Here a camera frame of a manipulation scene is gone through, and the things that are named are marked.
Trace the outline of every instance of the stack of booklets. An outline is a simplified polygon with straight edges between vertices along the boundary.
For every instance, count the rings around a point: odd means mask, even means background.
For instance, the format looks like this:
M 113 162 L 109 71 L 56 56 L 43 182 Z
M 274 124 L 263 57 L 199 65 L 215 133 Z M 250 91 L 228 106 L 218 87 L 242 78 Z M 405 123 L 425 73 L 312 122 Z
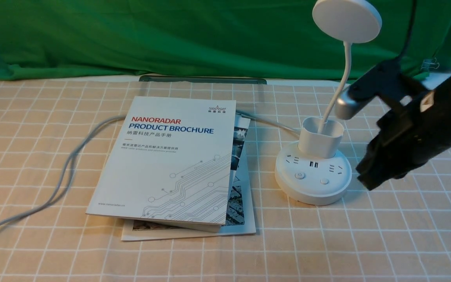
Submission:
M 256 232 L 236 101 L 134 98 L 87 214 L 125 219 L 123 241 Z

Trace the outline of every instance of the lamp head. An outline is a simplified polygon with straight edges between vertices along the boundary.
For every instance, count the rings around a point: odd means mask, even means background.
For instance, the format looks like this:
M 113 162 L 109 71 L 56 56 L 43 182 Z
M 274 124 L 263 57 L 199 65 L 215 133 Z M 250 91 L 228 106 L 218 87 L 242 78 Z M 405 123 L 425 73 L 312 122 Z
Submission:
M 318 0 L 313 20 L 324 33 L 349 43 L 372 41 L 382 27 L 381 15 L 366 0 Z

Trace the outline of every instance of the table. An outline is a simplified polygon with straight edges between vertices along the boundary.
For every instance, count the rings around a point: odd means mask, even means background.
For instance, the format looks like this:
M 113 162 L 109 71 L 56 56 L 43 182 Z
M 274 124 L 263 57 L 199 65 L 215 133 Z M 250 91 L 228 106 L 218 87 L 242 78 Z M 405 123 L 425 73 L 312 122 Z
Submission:
M 69 152 L 136 95 L 235 99 L 238 108 L 300 127 L 333 87 L 30 80 L 0 82 L 0 219 L 43 203 Z M 346 127 L 354 167 L 386 107 L 374 100 Z M 120 242 L 122 220 L 86 216 L 121 124 L 84 149 L 56 206 L 0 232 L 0 282 L 451 282 L 451 149 L 368 192 L 356 174 L 343 200 L 296 202 L 274 180 L 296 137 L 252 123 L 247 154 L 256 235 Z

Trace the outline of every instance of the round button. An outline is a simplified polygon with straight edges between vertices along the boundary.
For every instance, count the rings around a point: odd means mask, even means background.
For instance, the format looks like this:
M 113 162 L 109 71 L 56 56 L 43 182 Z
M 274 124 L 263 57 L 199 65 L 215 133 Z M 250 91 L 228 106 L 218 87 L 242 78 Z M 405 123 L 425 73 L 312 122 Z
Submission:
M 295 178 L 297 178 L 297 179 L 304 179 L 304 177 L 306 177 L 306 174 L 303 172 L 295 173 Z

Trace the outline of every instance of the power cord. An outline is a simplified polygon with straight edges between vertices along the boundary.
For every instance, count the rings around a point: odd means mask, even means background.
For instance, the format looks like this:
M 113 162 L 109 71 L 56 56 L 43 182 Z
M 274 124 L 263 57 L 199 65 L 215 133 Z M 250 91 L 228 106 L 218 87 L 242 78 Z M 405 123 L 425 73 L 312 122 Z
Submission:
M 4 219 L 2 221 L 0 221 L 0 226 L 7 224 L 7 223 L 11 223 L 11 222 L 16 222 L 19 220 L 22 220 L 24 218 L 26 218 L 27 216 L 30 216 L 36 212 L 42 211 L 44 209 L 46 209 L 47 207 L 50 207 L 52 205 L 54 205 L 55 203 L 57 203 L 61 198 L 63 198 L 65 196 L 65 194 L 67 193 L 67 191 L 70 189 L 70 185 L 72 184 L 72 180 L 74 178 L 74 171 L 75 171 L 75 166 L 76 166 L 76 158 L 79 154 L 79 152 L 84 148 L 84 146 L 91 140 L 93 139 L 93 137 L 95 137 L 97 134 L 99 134 L 106 125 L 108 125 L 109 123 L 118 121 L 118 120 L 124 120 L 126 116 L 113 116 L 112 118 L 108 118 L 102 122 L 100 122 L 89 134 L 88 136 L 86 136 L 85 139 L 83 139 L 83 141 L 80 143 L 79 146 L 77 146 L 72 152 L 70 152 L 69 157 L 67 158 L 63 168 L 62 168 L 62 172 L 60 174 L 59 177 L 59 182 L 57 183 L 57 186 L 55 187 L 55 190 L 52 193 L 52 196 L 50 196 L 50 198 L 41 206 L 35 207 L 33 209 L 30 209 L 28 211 L 25 211 L 23 213 L 20 214 L 16 214 L 14 216 L 10 216 L 7 219 Z M 69 178 L 67 180 L 67 184 L 64 188 L 64 190 L 59 194 L 59 196 L 57 196 L 57 198 L 55 198 L 55 196 L 59 193 L 60 190 L 60 186 L 62 184 L 62 181 L 64 180 L 64 176 L 67 170 L 67 166 L 69 165 L 69 169 L 70 169 L 70 174 L 69 174 Z
M 263 118 L 260 116 L 256 116 L 254 114 L 249 114 L 242 110 L 236 110 L 236 113 L 243 116 L 244 118 L 246 117 L 246 118 L 250 118 L 251 120 L 261 122 L 261 123 L 266 123 L 268 125 L 280 127 L 293 134 L 296 134 L 296 135 L 300 134 L 300 131 L 298 131 L 294 128 L 291 128 L 291 127 L 287 127 L 286 125 L 278 123 L 277 121 L 269 120 L 269 119 L 266 119 L 266 118 Z M 44 204 L 42 204 L 38 207 L 35 207 L 33 209 L 30 209 L 30 210 L 25 211 L 20 214 L 16 214 L 14 216 L 10 216 L 9 218 L 0 221 L 0 226 L 7 224 L 7 223 L 13 223 L 13 222 L 20 221 L 20 220 L 26 218 L 27 216 L 30 216 L 36 212 L 40 212 L 48 207 L 51 207 L 52 205 L 56 204 L 59 200 L 61 200 L 61 198 L 63 198 L 70 189 L 70 185 L 72 184 L 75 169 L 76 169 L 76 158 L 79 155 L 79 153 L 81 152 L 81 150 L 86 146 L 87 143 L 89 143 L 89 141 L 91 141 L 91 139 L 93 139 L 97 134 L 99 134 L 102 130 L 104 130 L 104 128 L 109 123 L 114 123 L 115 121 L 124 120 L 125 118 L 126 118 L 126 116 L 113 116 L 113 117 L 107 118 L 104 121 L 101 121 L 97 126 L 95 126 L 95 128 L 86 136 L 86 138 L 83 139 L 83 141 L 80 143 L 80 145 L 78 145 L 72 152 L 70 152 L 69 157 L 67 158 L 66 162 L 64 163 L 64 166 L 62 167 L 62 172 L 60 174 L 59 181 L 52 193 L 52 196 L 50 196 L 50 198 Z M 69 173 L 69 178 L 67 180 L 67 184 L 66 184 L 65 188 L 63 189 L 63 191 L 61 191 L 61 193 L 57 196 L 57 194 L 59 193 L 61 184 L 64 180 L 64 176 L 66 174 L 68 166 L 69 166 L 70 173 Z

